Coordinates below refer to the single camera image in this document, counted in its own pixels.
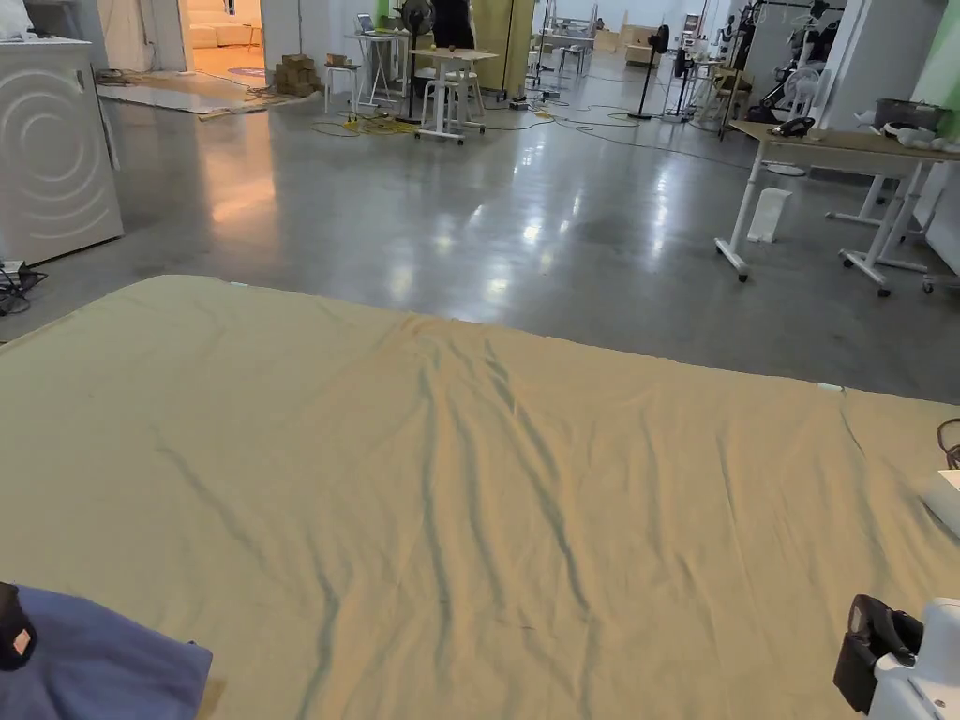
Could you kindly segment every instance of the blue cloth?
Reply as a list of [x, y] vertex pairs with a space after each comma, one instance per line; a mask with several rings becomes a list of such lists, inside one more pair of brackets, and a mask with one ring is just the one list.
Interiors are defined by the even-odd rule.
[[69, 595], [20, 587], [37, 645], [0, 672], [3, 720], [194, 720], [213, 655]]

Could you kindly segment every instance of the doorway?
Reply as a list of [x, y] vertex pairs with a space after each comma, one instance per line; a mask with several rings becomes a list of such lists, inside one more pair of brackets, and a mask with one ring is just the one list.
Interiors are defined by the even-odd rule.
[[260, 0], [181, 0], [193, 69], [249, 87], [267, 84]]

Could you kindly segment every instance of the wooden desk top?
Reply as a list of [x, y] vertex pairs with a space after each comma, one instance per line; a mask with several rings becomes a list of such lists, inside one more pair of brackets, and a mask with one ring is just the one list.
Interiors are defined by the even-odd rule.
[[822, 131], [824, 136], [815, 137], [777, 137], [768, 131], [776, 125], [766, 123], [749, 123], [746, 120], [734, 120], [732, 128], [748, 134], [761, 142], [775, 142], [778, 145], [808, 145], [814, 148], [829, 148], [831, 150], [854, 150], [859, 153], [878, 153], [879, 155], [895, 155], [915, 157], [917, 160], [940, 160], [943, 162], [958, 162], [960, 155], [944, 153], [939, 150], [917, 150], [905, 148], [897, 140], [875, 132], [840, 132], [834, 130]]
[[477, 62], [478, 60], [489, 60], [496, 58], [496, 53], [488, 53], [484, 50], [468, 50], [467, 48], [457, 48], [450, 51], [449, 48], [437, 48], [436, 50], [414, 50], [414, 55], [420, 55], [424, 58], [436, 58], [437, 60], [462, 60], [464, 62]]

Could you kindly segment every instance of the white bag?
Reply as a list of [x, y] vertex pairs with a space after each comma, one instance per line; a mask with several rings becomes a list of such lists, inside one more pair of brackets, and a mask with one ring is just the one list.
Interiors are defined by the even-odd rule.
[[0, 0], [0, 40], [25, 40], [33, 24], [23, 0]]

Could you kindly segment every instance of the green wall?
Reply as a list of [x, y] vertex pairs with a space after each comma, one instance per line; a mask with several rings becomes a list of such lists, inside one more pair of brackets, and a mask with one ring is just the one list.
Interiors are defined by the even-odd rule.
[[950, 0], [933, 40], [913, 100], [953, 110], [942, 135], [960, 135], [960, 0]]

